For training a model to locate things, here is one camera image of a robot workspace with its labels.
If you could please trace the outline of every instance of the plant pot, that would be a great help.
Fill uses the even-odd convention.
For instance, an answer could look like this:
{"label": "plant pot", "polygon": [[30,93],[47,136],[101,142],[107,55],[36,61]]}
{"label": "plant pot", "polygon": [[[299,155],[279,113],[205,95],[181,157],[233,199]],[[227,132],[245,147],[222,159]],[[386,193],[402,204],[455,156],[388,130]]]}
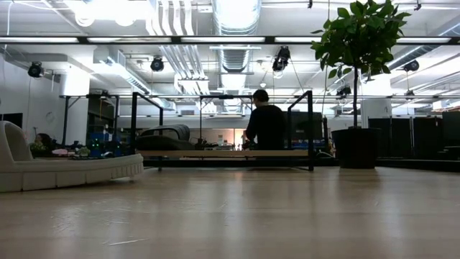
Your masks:
{"label": "plant pot", "polygon": [[380,129],[342,129],[332,132],[341,168],[372,169],[377,159]]}

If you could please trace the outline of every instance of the green leaves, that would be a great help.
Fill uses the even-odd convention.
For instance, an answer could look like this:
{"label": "green leaves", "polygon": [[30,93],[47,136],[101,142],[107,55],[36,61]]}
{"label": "green leaves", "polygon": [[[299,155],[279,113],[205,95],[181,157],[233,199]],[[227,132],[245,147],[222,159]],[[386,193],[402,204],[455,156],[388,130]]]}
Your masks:
{"label": "green leaves", "polygon": [[343,74],[345,76],[347,73],[350,73],[350,72],[351,72],[351,68],[345,68]]}
{"label": "green leaves", "polygon": [[329,78],[342,77],[355,68],[367,74],[390,73],[385,64],[394,59],[391,49],[410,14],[398,14],[390,0],[384,4],[356,0],[350,3],[350,10],[338,8],[338,19],[326,20],[323,29],[312,32],[323,33],[321,41],[311,46],[321,70],[332,67]]}
{"label": "green leaves", "polygon": [[369,18],[368,25],[373,28],[385,28],[385,21],[383,18],[373,16]]}
{"label": "green leaves", "polygon": [[403,12],[403,13],[400,13],[400,14],[396,14],[395,15],[395,18],[396,19],[399,19],[399,20],[403,20],[405,17],[409,17],[411,16],[412,14],[409,14],[407,12]]}
{"label": "green leaves", "polygon": [[348,13],[348,10],[342,7],[337,9],[337,14],[342,18],[350,18],[350,13]]}
{"label": "green leaves", "polygon": [[330,19],[327,19],[326,22],[325,22],[324,25],[323,25],[323,28],[324,28],[324,29],[327,29],[327,28],[329,28],[329,26],[331,26],[331,20],[330,20]]}
{"label": "green leaves", "polygon": [[376,3],[373,3],[372,5],[369,6],[368,10],[366,10],[366,15],[372,15],[372,14],[375,14],[375,12],[382,8],[382,4],[376,4]]}
{"label": "green leaves", "polygon": [[334,77],[336,77],[336,75],[337,75],[337,70],[336,70],[336,69],[333,69],[333,70],[331,70],[331,72],[329,73],[328,78],[329,78],[329,79],[334,78]]}
{"label": "green leaves", "polygon": [[390,69],[386,65],[382,66],[382,71],[383,73],[391,73]]}
{"label": "green leaves", "polygon": [[386,17],[387,15],[391,14],[395,8],[391,4],[391,1],[386,1],[385,4],[382,7],[382,10],[377,14],[378,17],[383,18]]}
{"label": "green leaves", "polygon": [[362,17],[362,9],[358,7],[358,1],[354,3],[350,3],[350,10],[351,12],[356,15],[357,17]]}

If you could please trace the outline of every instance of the man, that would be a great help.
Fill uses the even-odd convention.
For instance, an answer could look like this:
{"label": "man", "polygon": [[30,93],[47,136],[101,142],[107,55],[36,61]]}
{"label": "man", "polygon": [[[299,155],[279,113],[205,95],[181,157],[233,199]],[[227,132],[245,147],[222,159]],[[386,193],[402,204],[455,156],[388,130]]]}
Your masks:
{"label": "man", "polygon": [[285,147],[285,117],[281,109],[269,105],[269,97],[265,90],[257,90],[252,95],[256,109],[246,129],[246,137],[254,140],[257,136],[259,150],[283,150]]}

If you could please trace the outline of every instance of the black shirt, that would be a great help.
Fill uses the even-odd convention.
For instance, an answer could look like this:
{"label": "black shirt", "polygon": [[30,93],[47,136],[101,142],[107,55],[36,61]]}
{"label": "black shirt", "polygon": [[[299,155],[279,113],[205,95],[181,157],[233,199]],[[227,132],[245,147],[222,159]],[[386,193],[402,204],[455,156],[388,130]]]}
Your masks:
{"label": "black shirt", "polygon": [[253,140],[257,136],[259,150],[282,150],[285,147],[285,128],[285,117],[280,108],[261,106],[251,113],[246,137]]}

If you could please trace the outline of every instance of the person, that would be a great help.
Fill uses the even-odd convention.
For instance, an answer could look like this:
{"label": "person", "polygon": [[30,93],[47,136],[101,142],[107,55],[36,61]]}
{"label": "person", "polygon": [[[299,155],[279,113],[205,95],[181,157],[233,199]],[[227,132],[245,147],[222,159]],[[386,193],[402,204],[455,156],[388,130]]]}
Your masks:
{"label": "person", "polygon": [[269,105],[268,93],[259,89],[252,95],[256,109],[252,111],[246,129],[246,137],[254,141],[258,150],[283,150],[285,147],[285,116],[281,109]]}
{"label": "person", "polygon": [[42,143],[43,146],[45,146],[47,150],[52,151],[52,140],[48,134],[45,134],[45,133],[37,134],[37,136],[35,136],[35,142]]}

